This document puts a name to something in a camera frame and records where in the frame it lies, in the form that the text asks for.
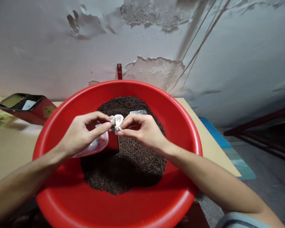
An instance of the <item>hand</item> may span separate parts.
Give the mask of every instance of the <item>hand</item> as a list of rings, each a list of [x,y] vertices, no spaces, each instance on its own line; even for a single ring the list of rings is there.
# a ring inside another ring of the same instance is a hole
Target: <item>hand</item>
[[[129,114],[120,125],[118,136],[126,136],[136,139],[148,149],[159,151],[168,140],[161,133],[155,120],[150,115]]]
[[[67,158],[86,149],[98,136],[111,128],[109,116],[101,112],[91,112],[76,116],[57,147],[65,152]]]

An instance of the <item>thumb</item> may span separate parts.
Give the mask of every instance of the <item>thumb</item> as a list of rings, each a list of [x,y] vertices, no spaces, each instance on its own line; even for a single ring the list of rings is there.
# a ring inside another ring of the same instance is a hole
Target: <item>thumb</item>
[[[111,128],[112,124],[110,122],[103,123],[102,125],[96,127],[95,129],[89,132],[91,141],[96,139],[98,136],[101,136],[103,133],[108,131]]]
[[[139,132],[136,130],[131,130],[131,129],[123,129],[117,132],[118,136],[125,136],[125,137],[131,137],[134,139],[138,138]]]

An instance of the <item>blue object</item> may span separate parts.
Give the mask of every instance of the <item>blue object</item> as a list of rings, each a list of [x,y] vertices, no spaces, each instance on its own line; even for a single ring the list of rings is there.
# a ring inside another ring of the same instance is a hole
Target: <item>blue object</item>
[[[235,149],[233,149],[227,140],[218,132],[218,130],[205,117],[199,117],[199,119],[242,175],[239,179],[255,179],[256,175],[251,168],[246,164],[246,162],[244,162]]]

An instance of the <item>forearm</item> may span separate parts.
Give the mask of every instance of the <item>forearm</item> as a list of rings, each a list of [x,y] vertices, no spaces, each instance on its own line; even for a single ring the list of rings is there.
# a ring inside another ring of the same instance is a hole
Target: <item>forearm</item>
[[[222,209],[245,213],[274,228],[284,227],[279,218],[253,190],[214,162],[170,142],[157,152],[181,169]]]
[[[64,161],[54,148],[44,156],[14,171],[0,181],[0,222],[31,198]]]

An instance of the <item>finger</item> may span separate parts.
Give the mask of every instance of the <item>finger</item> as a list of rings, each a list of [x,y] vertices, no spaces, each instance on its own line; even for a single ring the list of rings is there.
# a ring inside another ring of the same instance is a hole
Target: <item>finger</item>
[[[99,138],[100,138],[100,140],[103,141],[103,142],[106,142],[106,141],[107,141],[107,138],[105,137],[105,134],[102,134]]]
[[[145,121],[145,115],[140,115],[140,114],[129,114],[121,123],[120,127],[121,129],[127,128],[131,124],[143,124]]]
[[[130,125],[128,127],[128,129],[131,129],[131,130],[139,130],[142,126],[140,124],[136,124],[136,125]]]
[[[101,136],[103,133],[108,131],[111,128],[112,124],[110,122],[103,123],[102,125],[96,127],[94,130],[89,132],[89,137],[91,141],[95,140],[98,136]]]
[[[99,122],[103,122],[103,123],[111,121],[108,115],[102,112],[99,112],[99,111],[90,112],[88,114],[82,115],[81,118],[85,124],[88,124],[91,121],[95,121],[95,120],[98,120]]]
[[[130,130],[130,129],[123,129],[117,132],[118,136],[124,136],[124,137],[131,137],[134,139],[139,138],[139,132],[136,130]]]

